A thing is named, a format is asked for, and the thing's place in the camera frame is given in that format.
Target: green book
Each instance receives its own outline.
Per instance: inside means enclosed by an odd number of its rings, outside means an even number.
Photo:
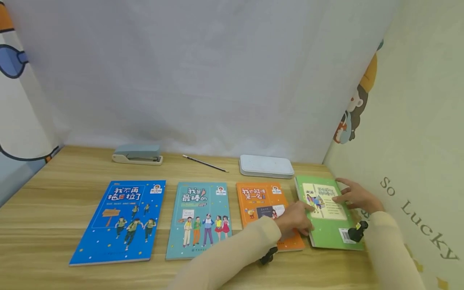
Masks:
[[[311,245],[316,248],[363,250],[363,243],[356,243],[348,236],[348,229],[355,226],[346,205],[332,201],[341,195],[333,179],[299,175],[295,177],[298,199],[313,206],[308,218],[315,230],[309,234]]]

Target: black clip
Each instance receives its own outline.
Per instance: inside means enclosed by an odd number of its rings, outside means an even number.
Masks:
[[[267,254],[262,257],[261,259],[259,259],[259,262],[261,263],[261,265],[266,265],[267,263],[269,262],[272,262],[272,260],[274,259],[274,254],[277,253],[277,247],[272,247],[269,249],[269,251],[267,252]]]
[[[364,230],[367,229],[369,225],[365,220],[360,221],[356,227],[348,229],[348,236],[352,241],[359,243],[364,237]]]

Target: barcode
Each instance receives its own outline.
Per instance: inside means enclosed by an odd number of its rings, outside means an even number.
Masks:
[[[340,231],[340,235],[342,236],[342,240],[345,244],[356,244],[355,241],[350,239],[348,235],[348,229],[338,229]]]

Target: orange book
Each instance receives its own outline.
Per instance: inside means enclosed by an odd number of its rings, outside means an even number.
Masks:
[[[262,216],[275,219],[288,206],[278,182],[237,182],[237,194],[243,227]],[[293,232],[292,237],[277,242],[279,251],[301,251],[305,248],[300,233],[295,229]]]

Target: blue book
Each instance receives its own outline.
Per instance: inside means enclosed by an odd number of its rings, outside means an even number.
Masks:
[[[166,260],[193,259],[231,235],[227,184],[180,182]]]
[[[165,180],[112,181],[69,266],[150,260]]]

